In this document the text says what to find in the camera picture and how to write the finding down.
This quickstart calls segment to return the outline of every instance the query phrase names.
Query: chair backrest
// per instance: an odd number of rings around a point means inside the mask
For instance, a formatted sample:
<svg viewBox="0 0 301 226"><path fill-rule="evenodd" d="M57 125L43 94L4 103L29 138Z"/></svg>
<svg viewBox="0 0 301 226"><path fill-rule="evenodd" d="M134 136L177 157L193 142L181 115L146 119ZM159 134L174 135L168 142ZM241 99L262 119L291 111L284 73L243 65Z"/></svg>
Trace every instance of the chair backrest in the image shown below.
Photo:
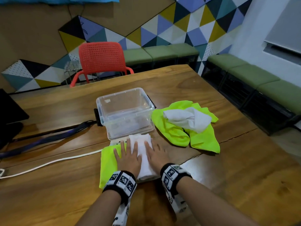
<svg viewBox="0 0 301 226"><path fill-rule="evenodd" d="M82 44L79 47L79 58L85 74L106 71L126 72L123 50L117 42Z"/></svg>

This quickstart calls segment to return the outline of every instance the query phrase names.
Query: plastic container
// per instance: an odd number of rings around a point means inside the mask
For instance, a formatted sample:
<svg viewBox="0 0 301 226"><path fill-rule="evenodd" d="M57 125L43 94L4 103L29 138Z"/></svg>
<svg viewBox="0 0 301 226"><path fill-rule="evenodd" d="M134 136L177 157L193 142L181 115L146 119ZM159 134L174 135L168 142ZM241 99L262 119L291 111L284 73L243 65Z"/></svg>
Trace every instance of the plastic container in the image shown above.
<svg viewBox="0 0 301 226"><path fill-rule="evenodd" d="M134 88L96 99L101 124L108 139L152 131L151 115L155 106L142 88Z"/></svg>

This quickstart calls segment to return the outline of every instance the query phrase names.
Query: forearm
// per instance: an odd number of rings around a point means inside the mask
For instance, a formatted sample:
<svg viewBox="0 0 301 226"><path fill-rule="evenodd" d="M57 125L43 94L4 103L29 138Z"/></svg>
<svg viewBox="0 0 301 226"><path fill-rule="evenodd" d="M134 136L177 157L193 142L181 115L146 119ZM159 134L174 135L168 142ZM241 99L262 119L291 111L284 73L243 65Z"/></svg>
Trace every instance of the forearm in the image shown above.
<svg viewBox="0 0 301 226"><path fill-rule="evenodd" d="M121 197L116 191L103 192L75 226L112 226L120 203Z"/></svg>
<svg viewBox="0 0 301 226"><path fill-rule="evenodd" d="M183 177L176 190L202 226L258 226L208 188L190 177Z"/></svg>

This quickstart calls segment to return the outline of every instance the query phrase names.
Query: wooden table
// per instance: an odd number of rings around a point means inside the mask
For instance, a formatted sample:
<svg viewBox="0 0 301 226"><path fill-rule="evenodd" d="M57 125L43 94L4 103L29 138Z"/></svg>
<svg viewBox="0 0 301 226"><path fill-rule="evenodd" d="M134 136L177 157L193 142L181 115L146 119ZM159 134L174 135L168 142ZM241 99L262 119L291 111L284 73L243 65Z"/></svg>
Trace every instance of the wooden table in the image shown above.
<svg viewBox="0 0 301 226"><path fill-rule="evenodd" d="M301 167L187 65L170 66L131 76L91 83L17 103L30 115L16 137L95 119L96 98L142 87L157 108L179 100L208 107L219 121L213 124L219 155L169 144L157 130L153 138L173 162L183 164L209 187L261 225L292 225L301 220ZM32 142L12 143L8 149ZM43 163L109 145L105 127L92 126L59 143L4 159L0 168L15 174ZM31 173L0 180L1 225L74 225L101 193L98 188L101 153L62 161ZM139 184L131 201L127 225L196 225L189 211L176 220L160 181Z"/></svg>

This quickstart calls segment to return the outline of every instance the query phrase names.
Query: folded white towel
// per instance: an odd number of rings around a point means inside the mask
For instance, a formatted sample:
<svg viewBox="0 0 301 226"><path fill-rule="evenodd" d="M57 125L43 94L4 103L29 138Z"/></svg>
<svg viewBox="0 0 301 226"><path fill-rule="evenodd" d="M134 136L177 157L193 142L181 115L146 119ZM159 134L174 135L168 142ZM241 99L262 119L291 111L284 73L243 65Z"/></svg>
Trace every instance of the folded white towel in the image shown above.
<svg viewBox="0 0 301 226"><path fill-rule="evenodd" d="M151 166L148 162L148 157L146 155L146 148L145 148L145 145L144 145L144 141L147 141L148 144L152 147L152 145L151 145L151 136L149 134L146 134L146 135L137 134L137 135L130 135L129 138L131 140L131 150L132 150L132 152L133 152L133 149L134 149L134 144L137 141L137 143L138 143L138 155L142 156L141 170L140 170L140 173L139 173L137 179L138 180L145 180L145 179L149 179L149 178L158 176L154 172L154 170L151 168Z"/></svg>
<svg viewBox="0 0 301 226"><path fill-rule="evenodd" d="M164 118L176 126L190 129L196 133L204 131L211 123L211 117L193 107L185 110L171 109L163 112Z"/></svg>

